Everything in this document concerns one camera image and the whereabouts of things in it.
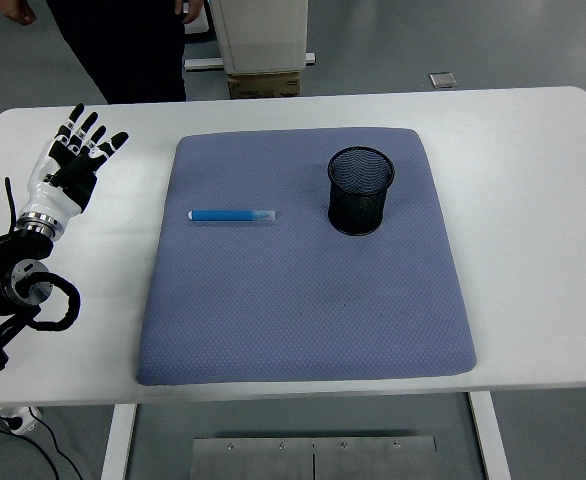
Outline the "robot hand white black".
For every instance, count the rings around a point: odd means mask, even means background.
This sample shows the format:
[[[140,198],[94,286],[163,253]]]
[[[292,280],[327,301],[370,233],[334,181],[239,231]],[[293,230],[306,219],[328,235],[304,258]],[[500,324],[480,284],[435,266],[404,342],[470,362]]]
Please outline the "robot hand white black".
[[[126,132],[110,135],[96,112],[76,105],[36,162],[28,181],[29,200],[18,219],[46,219],[64,229],[83,213],[97,185],[98,170],[129,139]]]

